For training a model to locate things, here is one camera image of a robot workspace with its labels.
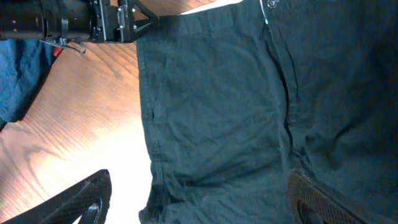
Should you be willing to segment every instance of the black metal bracket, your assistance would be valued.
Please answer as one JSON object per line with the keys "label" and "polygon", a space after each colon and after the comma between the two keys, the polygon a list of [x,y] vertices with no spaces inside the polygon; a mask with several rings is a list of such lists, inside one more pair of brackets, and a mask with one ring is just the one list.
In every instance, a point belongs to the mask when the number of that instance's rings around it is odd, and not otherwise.
{"label": "black metal bracket", "polygon": [[109,172],[100,170],[57,196],[3,224],[104,224],[112,185]]}
{"label": "black metal bracket", "polygon": [[[111,6],[110,0],[90,0],[96,16],[93,27],[94,43],[130,43],[136,41],[151,27],[159,25],[159,17],[139,0],[119,0],[119,6]],[[142,26],[135,20],[137,9],[149,19]]]}

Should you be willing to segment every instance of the blue cloth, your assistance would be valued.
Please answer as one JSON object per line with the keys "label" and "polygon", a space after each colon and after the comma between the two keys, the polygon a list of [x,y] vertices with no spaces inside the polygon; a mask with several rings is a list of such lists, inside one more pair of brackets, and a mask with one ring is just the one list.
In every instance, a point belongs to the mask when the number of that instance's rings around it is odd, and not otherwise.
{"label": "blue cloth", "polygon": [[0,41],[0,118],[24,117],[53,62],[53,47],[38,40]]}

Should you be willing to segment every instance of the wooden table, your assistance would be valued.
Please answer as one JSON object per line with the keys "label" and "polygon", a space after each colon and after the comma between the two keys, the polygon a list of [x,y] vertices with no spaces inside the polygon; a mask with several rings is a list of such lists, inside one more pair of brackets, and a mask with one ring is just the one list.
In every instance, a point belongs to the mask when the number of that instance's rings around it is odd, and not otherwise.
{"label": "wooden table", "polygon": [[[211,0],[142,0],[158,15]],[[107,223],[139,223],[152,176],[144,140],[135,44],[64,50],[27,116],[0,133],[0,223],[108,169]],[[132,220],[123,220],[126,214]]]}

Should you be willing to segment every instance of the trousers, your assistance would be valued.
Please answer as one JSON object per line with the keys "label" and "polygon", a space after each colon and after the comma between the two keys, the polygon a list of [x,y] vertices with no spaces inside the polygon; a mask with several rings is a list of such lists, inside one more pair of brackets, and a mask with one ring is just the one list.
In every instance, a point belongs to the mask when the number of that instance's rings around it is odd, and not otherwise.
{"label": "trousers", "polygon": [[245,0],[137,42],[141,223],[293,223],[292,168],[398,220],[398,2]]}

